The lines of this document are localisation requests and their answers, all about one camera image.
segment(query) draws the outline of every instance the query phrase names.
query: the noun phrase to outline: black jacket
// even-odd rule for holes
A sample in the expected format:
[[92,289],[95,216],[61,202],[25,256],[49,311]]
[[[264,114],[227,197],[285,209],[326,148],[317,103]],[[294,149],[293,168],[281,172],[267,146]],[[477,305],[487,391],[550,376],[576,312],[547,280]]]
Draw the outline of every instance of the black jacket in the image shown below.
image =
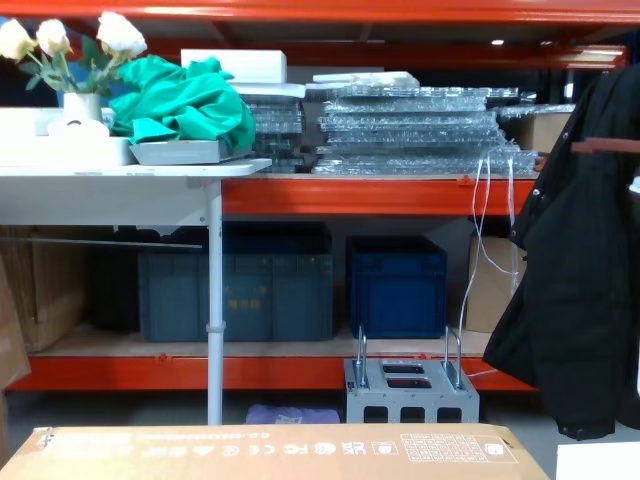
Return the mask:
[[538,387],[560,432],[578,439],[613,432],[621,409],[635,415],[640,311],[627,189],[639,157],[571,153],[588,137],[640,139],[638,67],[595,81],[549,156],[511,232],[527,270],[484,355]]

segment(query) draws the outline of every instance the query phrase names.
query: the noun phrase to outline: purple bag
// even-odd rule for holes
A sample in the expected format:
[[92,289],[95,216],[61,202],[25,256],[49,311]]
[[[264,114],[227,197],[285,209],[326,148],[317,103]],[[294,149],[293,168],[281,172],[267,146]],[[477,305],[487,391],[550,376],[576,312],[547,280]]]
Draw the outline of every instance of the purple bag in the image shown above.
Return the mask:
[[247,413],[247,425],[271,424],[327,424],[340,423],[338,412],[329,409],[268,407],[253,405]]

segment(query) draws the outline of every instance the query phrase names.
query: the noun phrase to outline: concrete floor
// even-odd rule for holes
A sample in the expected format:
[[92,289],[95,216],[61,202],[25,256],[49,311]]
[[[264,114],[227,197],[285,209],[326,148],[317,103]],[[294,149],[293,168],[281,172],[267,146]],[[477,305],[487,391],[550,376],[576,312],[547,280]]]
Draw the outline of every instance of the concrete floor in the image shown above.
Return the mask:
[[[56,425],[199,425],[206,423],[204,392],[27,394],[11,393],[9,435],[12,450],[37,426]],[[342,410],[341,394],[227,394],[224,423],[244,423],[255,403]],[[492,395],[482,399],[482,420],[509,427],[551,478],[555,478],[558,434],[535,395]],[[640,441],[640,432],[618,426],[605,442]]]

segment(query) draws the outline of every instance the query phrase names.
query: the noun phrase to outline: white cable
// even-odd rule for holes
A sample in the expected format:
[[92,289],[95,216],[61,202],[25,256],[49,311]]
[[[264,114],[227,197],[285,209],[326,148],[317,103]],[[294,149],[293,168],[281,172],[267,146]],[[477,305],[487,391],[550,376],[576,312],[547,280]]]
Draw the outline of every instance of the white cable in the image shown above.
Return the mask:
[[[511,275],[513,281],[511,285],[511,293],[515,292],[517,288],[518,282],[518,248],[513,245],[512,249],[512,271],[505,270],[501,268],[496,262],[494,262],[489,254],[487,253],[484,243],[482,242],[482,227],[484,226],[484,219],[487,213],[487,207],[489,204],[489,194],[491,193],[491,150],[487,152],[486,161],[487,161],[487,188],[484,196],[484,206],[482,208],[482,215],[480,217],[480,223],[478,223],[478,217],[476,215],[476,197],[478,195],[478,185],[480,183],[480,175],[482,173],[482,167],[484,165],[484,158],[480,158],[478,160],[478,170],[476,171],[476,182],[473,186],[473,197],[471,198],[471,213],[473,215],[473,224],[476,230],[476,236],[478,241],[476,243],[476,251],[475,258],[473,262],[473,271],[471,272],[471,276],[469,277],[469,283],[467,285],[467,289],[464,293],[464,298],[462,299],[462,307],[460,308],[460,317],[458,320],[458,333],[462,332],[462,324],[464,323],[464,313],[465,307],[467,305],[467,301],[469,299],[469,294],[471,293],[471,287],[473,286],[473,281],[476,277],[476,272],[478,270],[478,259],[480,257],[480,250],[486,257],[486,259],[491,263],[495,268],[497,268],[500,272]],[[514,175],[513,175],[513,156],[509,156],[508,160],[509,165],[509,187],[507,191],[507,203],[509,204],[509,221],[510,224],[513,225],[515,222],[515,202],[514,202]]]
[[467,377],[479,377],[480,375],[488,375],[490,373],[498,373],[498,370],[496,368],[492,368],[491,370],[483,370],[482,372],[469,373],[467,374]]
[[458,320],[458,334],[461,334],[462,332],[462,324],[464,323],[465,307],[467,306],[469,293],[471,292],[471,287],[473,286],[473,280],[475,279],[476,272],[478,270],[478,258],[480,257],[480,248],[482,246],[482,241],[481,241],[482,226],[484,225],[484,217],[487,213],[487,206],[489,204],[489,192],[491,190],[490,156],[491,156],[491,152],[489,151],[487,153],[487,190],[484,198],[484,207],[482,208],[482,217],[480,217],[480,225],[478,225],[478,218],[476,217],[476,196],[478,195],[478,185],[480,184],[480,174],[482,173],[482,166],[484,165],[484,158],[482,157],[478,160],[478,170],[476,171],[476,182],[473,185],[473,197],[471,197],[471,214],[473,215],[473,223],[476,227],[478,242],[476,243],[476,253],[475,253],[475,261],[473,264],[473,271],[471,272],[471,277],[469,277],[469,284],[467,285],[467,290],[464,292],[464,298],[462,299],[462,307],[460,308],[460,318]]

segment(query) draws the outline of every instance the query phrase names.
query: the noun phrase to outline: bubble wrap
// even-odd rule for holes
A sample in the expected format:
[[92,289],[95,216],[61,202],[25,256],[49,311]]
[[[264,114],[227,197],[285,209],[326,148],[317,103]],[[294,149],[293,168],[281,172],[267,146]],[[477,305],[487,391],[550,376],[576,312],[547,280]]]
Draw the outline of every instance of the bubble wrap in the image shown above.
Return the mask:
[[242,94],[240,95],[247,106],[251,104],[276,104],[276,105],[295,105],[300,99],[290,95],[258,95],[258,94]]
[[270,167],[262,170],[262,173],[296,173],[299,167],[304,165],[303,157],[274,158]]
[[496,107],[493,110],[498,114],[499,120],[512,120],[528,117],[531,115],[542,115],[546,113],[573,113],[576,106],[566,105],[516,105],[512,107]]
[[495,127],[495,112],[388,113],[327,115],[318,119],[323,132],[349,130],[422,130],[441,126],[475,125]]
[[423,130],[348,130],[329,132],[327,144],[432,144],[432,143],[494,143],[505,142],[504,133],[497,125],[437,125]]
[[339,99],[324,104],[325,114],[484,112],[486,97]]
[[300,149],[300,134],[256,134],[253,151],[257,157],[284,158],[291,157]]
[[404,87],[344,84],[325,86],[308,84],[306,101],[324,102],[346,98],[445,98],[445,97],[482,97],[492,99],[517,99],[515,88],[461,88],[461,87]]
[[299,133],[303,132],[303,124],[299,122],[278,122],[256,120],[256,134]]
[[400,155],[400,154],[425,154],[438,152],[443,156],[453,155],[460,151],[468,150],[476,156],[480,151],[488,148],[505,148],[511,144],[505,142],[496,145],[494,142],[431,142],[431,143],[409,143],[409,144],[351,144],[351,145],[320,145],[318,147],[306,147],[307,153],[322,156],[333,155]]
[[302,112],[254,110],[251,112],[256,122],[292,122],[301,123],[304,120]]
[[511,146],[505,149],[490,148],[481,152],[446,156],[441,154],[335,155],[319,159],[312,172],[326,175],[475,175],[478,161],[483,158],[490,159],[492,176],[509,175],[509,158],[513,158],[515,177],[536,176],[533,167],[537,154],[520,152]]

